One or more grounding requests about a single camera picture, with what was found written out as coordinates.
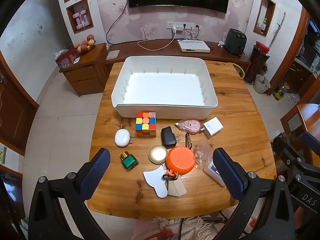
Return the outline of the labelled clear plastic box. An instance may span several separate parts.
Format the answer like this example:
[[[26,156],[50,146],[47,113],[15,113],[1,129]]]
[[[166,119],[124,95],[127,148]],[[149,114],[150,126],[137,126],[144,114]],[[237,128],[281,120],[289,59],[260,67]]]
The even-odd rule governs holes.
[[[222,187],[225,187],[225,184],[223,182],[223,179],[221,178],[217,168],[215,167],[213,161],[210,163],[207,163],[204,166],[204,172],[208,174],[211,178],[213,178],[218,184],[220,184]]]

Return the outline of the clear plastic card box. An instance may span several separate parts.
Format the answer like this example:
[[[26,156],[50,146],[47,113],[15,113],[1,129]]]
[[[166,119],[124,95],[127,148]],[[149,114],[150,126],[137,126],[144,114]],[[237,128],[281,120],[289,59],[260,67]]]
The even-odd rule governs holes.
[[[195,142],[193,152],[197,168],[204,169],[212,162],[213,151],[213,147],[208,140],[198,140]]]

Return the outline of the beige wooden piece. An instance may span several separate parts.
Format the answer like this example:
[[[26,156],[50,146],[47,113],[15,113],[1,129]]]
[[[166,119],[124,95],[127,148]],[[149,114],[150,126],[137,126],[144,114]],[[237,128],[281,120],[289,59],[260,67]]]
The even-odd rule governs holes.
[[[168,195],[173,197],[181,197],[187,193],[181,178],[168,181]]]

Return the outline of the orange round case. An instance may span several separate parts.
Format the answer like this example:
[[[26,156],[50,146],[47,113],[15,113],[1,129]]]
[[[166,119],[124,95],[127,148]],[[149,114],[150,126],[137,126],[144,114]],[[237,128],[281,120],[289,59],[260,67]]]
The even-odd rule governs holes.
[[[167,168],[163,175],[165,180],[176,180],[179,176],[190,172],[195,166],[195,157],[191,149],[183,146],[172,148],[165,160]]]

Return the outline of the green square perfume bottle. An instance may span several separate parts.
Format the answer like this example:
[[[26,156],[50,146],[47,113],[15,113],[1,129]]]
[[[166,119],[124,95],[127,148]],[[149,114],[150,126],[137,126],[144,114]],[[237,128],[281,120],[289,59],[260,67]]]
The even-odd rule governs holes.
[[[127,151],[124,151],[119,157],[126,170],[131,170],[138,165],[138,160]]]

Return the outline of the white USB charger block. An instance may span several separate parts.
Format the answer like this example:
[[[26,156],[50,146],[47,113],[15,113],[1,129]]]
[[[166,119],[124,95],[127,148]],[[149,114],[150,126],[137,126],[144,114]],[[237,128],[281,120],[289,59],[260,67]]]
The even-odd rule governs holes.
[[[217,117],[214,117],[203,123],[202,132],[207,138],[211,138],[223,129],[223,125]]]

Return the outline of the white gua sha board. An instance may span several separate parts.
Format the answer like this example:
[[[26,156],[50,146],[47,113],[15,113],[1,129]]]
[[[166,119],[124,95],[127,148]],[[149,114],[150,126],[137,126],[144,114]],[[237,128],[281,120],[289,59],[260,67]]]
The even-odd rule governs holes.
[[[146,183],[152,187],[159,198],[165,198],[168,195],[168,190],[165,185],[166,180],[163,179],[165,175],[162,166],[159,166],[155,170],[143,172]]]

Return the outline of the pink correction tape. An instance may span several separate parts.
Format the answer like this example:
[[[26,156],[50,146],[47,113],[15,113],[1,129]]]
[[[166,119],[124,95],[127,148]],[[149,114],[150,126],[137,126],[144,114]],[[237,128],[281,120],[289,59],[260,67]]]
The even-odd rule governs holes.
[[[204,130],[203,125],[196,119],[180,120],[175,123],[175,126],[185,133],[197,134]]]

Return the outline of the black power adapter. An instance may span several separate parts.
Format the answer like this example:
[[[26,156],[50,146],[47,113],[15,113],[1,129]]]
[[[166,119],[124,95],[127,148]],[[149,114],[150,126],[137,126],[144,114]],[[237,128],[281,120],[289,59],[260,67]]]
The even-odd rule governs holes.
[[[161,130],[161,142],[166,149],[175,147],[179,140],[180,135],[175,135],[172,132],[172,128],[170,126],[165,127]]]

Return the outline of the gold round compact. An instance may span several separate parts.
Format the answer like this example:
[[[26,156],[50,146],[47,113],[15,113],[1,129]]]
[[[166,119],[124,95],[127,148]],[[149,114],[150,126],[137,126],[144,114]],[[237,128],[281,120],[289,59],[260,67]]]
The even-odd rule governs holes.
[[[156,145],[150,148],[148,158],[154,164],[162,164],[165,162],[167,153],[167,149],[164,146]]]

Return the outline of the multicolour puzzle cube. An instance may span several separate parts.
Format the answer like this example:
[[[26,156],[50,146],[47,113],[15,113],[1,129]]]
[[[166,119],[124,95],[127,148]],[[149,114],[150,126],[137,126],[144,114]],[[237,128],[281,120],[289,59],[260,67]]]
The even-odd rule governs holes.
[[[156,113],[137,113],[135,131],[138,137],[156,137]]]

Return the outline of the fringed floor rug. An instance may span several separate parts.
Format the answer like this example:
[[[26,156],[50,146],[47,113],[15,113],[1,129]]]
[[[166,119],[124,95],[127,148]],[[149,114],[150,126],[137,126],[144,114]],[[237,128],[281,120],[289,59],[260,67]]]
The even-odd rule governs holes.
[[[132,239],[214,239],[227,219],[221,215],[154,218],[136,223]]]

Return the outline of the white plastic storage bin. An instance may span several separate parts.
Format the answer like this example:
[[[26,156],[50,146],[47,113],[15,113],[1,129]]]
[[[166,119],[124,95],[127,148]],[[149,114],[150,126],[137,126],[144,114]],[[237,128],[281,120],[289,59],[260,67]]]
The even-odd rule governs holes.
[[[179,56],[128,57],[111,102],[124,118],[154,112],[158,119],[204,120],[218,106],[205,61]]]

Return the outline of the long wooden TV bench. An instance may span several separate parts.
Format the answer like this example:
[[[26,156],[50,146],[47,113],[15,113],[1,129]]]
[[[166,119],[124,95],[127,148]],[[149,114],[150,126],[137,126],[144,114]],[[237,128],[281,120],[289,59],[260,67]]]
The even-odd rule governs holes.
[[[197,57],[208,61],[231,62],[239,65],[245,72],[251,65],[250,59],[242,54],[236,56],[227,52],[224,48],[218,46],[216,42],[207,41],[206,44],[210,48],[210,53],[182,52],[177,41],[169,43],[170,39],[149,40],[143,42],[141,46],[137,42],[125,42],[117,45],[111,45],[107,50],[119,51],[114,59],[108,59],[105,64],[111,68],[114,63],[123,62],[130,56],[186,56]]]

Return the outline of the white wall power strip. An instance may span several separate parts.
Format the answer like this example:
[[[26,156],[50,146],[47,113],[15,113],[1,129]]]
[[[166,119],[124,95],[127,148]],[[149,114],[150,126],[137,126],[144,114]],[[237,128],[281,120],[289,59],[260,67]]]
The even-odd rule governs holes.
[[[172,29],[173,27],[175,27],[177,31],[183,31],[184,29],[191,31],[195,29],[196,24],[188,22],[167,22],[166,29]]]

